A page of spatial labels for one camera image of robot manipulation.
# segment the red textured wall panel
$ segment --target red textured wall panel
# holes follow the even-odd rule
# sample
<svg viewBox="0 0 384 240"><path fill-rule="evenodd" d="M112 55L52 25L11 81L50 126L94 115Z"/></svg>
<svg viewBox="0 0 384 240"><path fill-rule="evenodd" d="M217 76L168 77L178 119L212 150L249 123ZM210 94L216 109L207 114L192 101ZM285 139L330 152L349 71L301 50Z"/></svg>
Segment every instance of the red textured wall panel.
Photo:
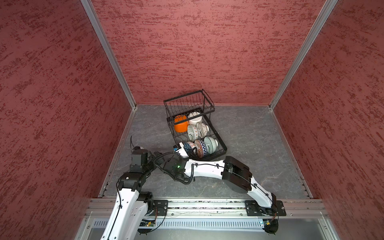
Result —
<svg viewBox="0 0 384 240"><path fill-rule="evenodd" d="M79 0L0 3L1 239L72 240L130 106Z"/></svg>
<svg viewBox="0 0 384 240"><path fill-rule="evenodd" d="M384 238L384 2L339 0L275 112L342 239Z"/></svg>
<svg viewBox="0 0 384 240"><path fill-rule="evenodd" d="M269 104L324 0L94 0L138 103Z"/></svg>

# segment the black mounting plate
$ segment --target black mounting plate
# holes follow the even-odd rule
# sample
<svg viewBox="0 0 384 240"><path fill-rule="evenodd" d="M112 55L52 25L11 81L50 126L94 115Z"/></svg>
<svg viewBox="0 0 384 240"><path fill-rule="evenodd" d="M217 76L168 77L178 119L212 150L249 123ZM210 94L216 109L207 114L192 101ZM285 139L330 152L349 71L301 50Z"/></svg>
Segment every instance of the black mounting plate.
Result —
<svg viewBox="0 0 384 240"><path fill-rule="evenodd" d="M282 201L276 201L277 213L280 217L287 216L285 208ZM260 210L260 206L255 200L246 200L245 201L245 210L247 211L247 216L265 216Z"/></svg>
<svg viewBox="0 0 384 240"><path fill-rule="evenodd" d="M158 216L165 216L168 211L168 200L153 200L153 203L155 204L155 207L157 207L157 215ZM154 216L155 211L153 211L148 216Z"/></svg>

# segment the orange pot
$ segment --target orange pot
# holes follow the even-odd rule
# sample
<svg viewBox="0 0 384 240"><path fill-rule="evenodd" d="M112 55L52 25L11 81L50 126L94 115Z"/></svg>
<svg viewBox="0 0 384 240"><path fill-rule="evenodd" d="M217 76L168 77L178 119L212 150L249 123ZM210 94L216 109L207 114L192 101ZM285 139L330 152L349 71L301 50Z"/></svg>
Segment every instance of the orange pot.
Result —
<svg viewBox="0 0 384 240"><path fill-rule="evenodd" d="M175 117L175 123L187 119L186 115L178 115ZM176 132L186 132L188 130L188 121L175 125Z"/></svg>

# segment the gray marble floor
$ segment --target gray marble floor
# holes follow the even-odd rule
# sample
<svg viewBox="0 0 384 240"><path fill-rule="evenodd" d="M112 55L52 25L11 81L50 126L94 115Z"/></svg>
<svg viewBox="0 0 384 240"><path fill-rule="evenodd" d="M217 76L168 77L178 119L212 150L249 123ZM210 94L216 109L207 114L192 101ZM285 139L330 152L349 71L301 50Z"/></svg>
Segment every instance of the gray marble floor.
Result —
<svg viewBox="0 0 384 240"><path fill-rule="evenodd" d="M132 142L152 152L171 151L175 143L166 118L164 106L139 105L129 132ZM216 106L211 122L228 147L226 155L249 166L256 181L266 190L277 198L305 198L302 183L267 107ZM112 183L129 170L130 163L128 138L113 173ZM233 192L218 179L197 177L195 182L184 185L174 182L159 169L152 172L142 191L151 191L155 198L249 198L246 194ZM115 196L116 189L108 188L105 195Z"/></svg>

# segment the wire basket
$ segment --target wire basket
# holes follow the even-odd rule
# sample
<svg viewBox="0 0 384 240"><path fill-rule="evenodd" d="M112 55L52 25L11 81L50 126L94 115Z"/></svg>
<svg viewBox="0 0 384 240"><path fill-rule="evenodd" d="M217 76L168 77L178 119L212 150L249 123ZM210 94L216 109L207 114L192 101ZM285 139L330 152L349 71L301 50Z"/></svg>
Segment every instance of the wire basket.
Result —
<svg viewBox="0 0 384 240"><path fill-rule="evenodd" d="M171 122L174 125L215 111L215 105L204 89L164 100L164 105L166 107L167 117L172 118ZM188 116L190 113L196 112L196 109L199 109L198 112L200 114L175 122L175 117L178 115Z"/></svg>
<svg viewBox="0 0 384 240"><path fill-rule="evenodd" d="M167 111L167 122L170 132L172 133L175 144L179 142L185 143L190 141L187 132L176 132L175 117L178 115L188 116L190 113L198 112L199 115L193 116L192 118L187 118L182 121L178 121L177 124L191 120L202 116L203 123L209 127L209 132L206 137L212 137L217 140L218 147L216 151L212 154L209 154L203 158L198 158L198 156L193 152L189 151L188 155L193 160L199 161L211 161L217 157L224 155L227 152L227 146L221 139L220 135L213 127L210 121L210 114L215 110L215 106L212 100L209 98L208 94L202 89L200 91L184 94L175 98L167 99L164 101L164 105Z"/></svg>

